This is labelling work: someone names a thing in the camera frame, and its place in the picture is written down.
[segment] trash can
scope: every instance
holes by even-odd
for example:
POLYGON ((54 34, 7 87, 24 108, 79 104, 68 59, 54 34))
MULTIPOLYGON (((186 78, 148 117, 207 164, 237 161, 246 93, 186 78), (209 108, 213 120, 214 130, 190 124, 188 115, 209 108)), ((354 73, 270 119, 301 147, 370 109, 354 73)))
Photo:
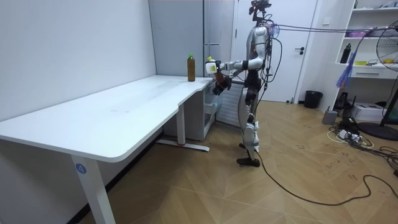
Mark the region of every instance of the trash can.
POLYGON ((304 99, 304 107, 315 109, 318 107, 319 102, 321 101, 323 94, 318 91, 306 91, 305 99, 304 99))

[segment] electric fan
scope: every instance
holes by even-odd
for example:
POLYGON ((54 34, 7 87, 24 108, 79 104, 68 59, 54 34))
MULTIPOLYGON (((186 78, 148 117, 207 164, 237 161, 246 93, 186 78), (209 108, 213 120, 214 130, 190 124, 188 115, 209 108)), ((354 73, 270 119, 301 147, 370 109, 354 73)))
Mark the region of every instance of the electric fan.
MULTIPOLYGON (((397 72, 398 75, 398 21, 391 24, 380 36, 376 47, 379 61, 387 68, 397 72)), ((398 99, 398 89, 392 98, 390 105, 383 116, 380 124, 363 122, 358 123, 362 132, 377 138, 398 141, 398 130, 386 126, 386 124, 398 124, 398 120, 390 120, 390 114, 398 99)))

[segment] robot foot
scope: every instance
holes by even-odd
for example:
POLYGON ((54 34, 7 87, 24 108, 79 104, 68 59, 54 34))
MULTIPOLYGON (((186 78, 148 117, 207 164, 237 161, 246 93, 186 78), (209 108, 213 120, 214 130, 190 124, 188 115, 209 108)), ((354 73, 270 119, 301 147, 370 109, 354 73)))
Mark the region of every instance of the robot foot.
POLYGON ((236 162, 241 166, 260 167, 260 161, 258 159, 252 160, 250 157, 244 159, 237 159, 236 162))

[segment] cabinet drawer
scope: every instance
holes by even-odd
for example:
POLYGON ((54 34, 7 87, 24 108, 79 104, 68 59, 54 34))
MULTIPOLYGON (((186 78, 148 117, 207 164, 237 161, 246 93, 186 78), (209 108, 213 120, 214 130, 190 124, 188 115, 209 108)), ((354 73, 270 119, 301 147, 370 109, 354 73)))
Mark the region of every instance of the cabinet drawer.
POLYGON ((391 78, 391 70, 384 68, 354 68, 353 78, 391 78))
POLYGON ((207 94, 205 98, 205 113, 214 115, 223 103, 222 96, 207 94))

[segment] desk leg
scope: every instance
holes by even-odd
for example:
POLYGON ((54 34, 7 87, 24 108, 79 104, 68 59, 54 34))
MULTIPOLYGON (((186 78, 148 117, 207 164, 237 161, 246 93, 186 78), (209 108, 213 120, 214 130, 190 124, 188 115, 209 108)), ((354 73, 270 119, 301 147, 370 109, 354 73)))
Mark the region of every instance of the desk leg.
POLYGON ((88 203, 97 224, 115 224, 108 196, 96 160, 72 156, 88 203))
POLYGON ((160 139, 157 141, 157 143, 171 145, 171 146, 187 147, 190 149, 198 149, 201 151, 208 152, 210 150, 209 147, 185 143, 184 104, 181 104, 178 107, 178 112, 176 117, 177 117, 177 142, 160 139))

